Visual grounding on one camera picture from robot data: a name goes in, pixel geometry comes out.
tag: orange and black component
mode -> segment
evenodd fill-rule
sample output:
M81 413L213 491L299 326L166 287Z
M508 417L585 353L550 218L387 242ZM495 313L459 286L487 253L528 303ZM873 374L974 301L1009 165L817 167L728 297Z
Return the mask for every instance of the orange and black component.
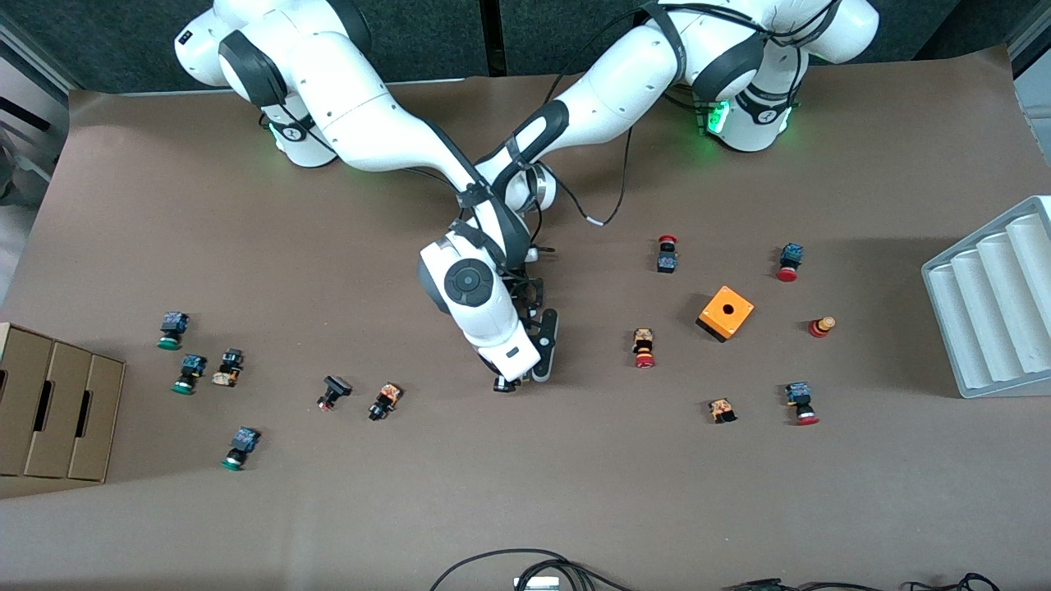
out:
M836 319L832 317L819 318L818 320L810 321L807 330L810 332L810 337L817 339L824 339L828 337L828 332L836 326Z
M701 310L697 317L697 326L715 337L716 341L725 343L730 337L737 334L754 309L756 307L751 305L751 302L724 285L719 288L719 292L708 302L708 305Z
M637 328L635 330L635 344L632 352L635 353L635 367L646 369L656 365L654 362L654 332L648 328Z

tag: blue component with green base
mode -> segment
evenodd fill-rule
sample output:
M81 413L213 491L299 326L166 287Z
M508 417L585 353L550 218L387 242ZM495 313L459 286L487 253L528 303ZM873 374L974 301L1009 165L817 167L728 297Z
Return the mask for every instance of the blue component with green base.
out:
M157 346L166 351L178 351L183 346L183 333L186 332L186 325L189 324L190 317L183 312L168 312L161 321L161 332L164 337L157 342Z
M238 429L236 434L233 435L233 441L230 442L233 449L226 454L226 458L223 460L221 465L227 470L240 472L245 461L248 460L248 454L254 451L261 436L263 434L255 429L248 427Z
M183 356L183 367L179 375L179 380L176 380L176 384L171 386L171 391L177 394L183 394L188 396L193 393L193 388L197 386L197 379L204 375L204 370L208 365L208 358L203 358L201 355L185 355Z

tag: gray tabletop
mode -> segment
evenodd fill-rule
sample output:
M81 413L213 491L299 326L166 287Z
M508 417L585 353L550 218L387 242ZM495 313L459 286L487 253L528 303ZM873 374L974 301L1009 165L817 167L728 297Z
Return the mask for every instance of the gray tabletop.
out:
M549 78L399 87L472 157ZM0 502L0 587L420 589L448 565L539 546L638 589L780 576L893 588L984 572L1048 585L1051 399L959 398L920 266L1032 193L1049 169L1002 49L815 68L770 149L729 151L665 103L637 126L605 228L569 200L537 264L562 314L554 375L513 395L415 278L457 210L404 172L291 165L232 95L78 94L74 128L0 320L128 362L101 487ZM547 159L595 217L623 140ZM679 270L654 271L679 237ZM800 280L774 279L781 246ZM694 325L729 285L756 305L719 344ZM183 352L245 351L236 389L168 388ZM831 314L825 340L808 320ZM632 331L657 367L633 367ZM323 414L327 374L354 394ZM386 421L379 387L406 391ZM796 427L807 381L821 423ZM728 396L740 420L715 425ZM219 462L259 428L248 470ZM449 589L507 589L528 558Z

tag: black hole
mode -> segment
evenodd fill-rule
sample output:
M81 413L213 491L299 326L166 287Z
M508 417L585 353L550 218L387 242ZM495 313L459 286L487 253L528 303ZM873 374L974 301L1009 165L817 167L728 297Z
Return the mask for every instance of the black hole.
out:
M84 429L87 428L87 415L91 411L91 391L84 390L84 398L80 399L80 417L77 419L77 436L84 436Z
M37 417L33 421L34 431L43 431L47 426L47 410L51 406L51 390L55 389L55 382L50 380L44 382L44 387L40 390L40 405L37 406Z

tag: green indicator light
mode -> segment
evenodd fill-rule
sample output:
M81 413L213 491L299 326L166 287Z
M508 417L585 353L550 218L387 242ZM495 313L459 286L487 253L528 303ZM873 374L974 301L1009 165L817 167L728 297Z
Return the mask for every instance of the green indicator light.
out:
M708 114L708 131L712 134L722 133L722 127L726 123L726 116L729 115L729 101L723 101L712 109Z
M781 128L778 129L778 134L780 134L781 131L784 131L785 129L788 128L788 116L789 115L791 115L791 107L788 107L785 110L785 118L781 120Z

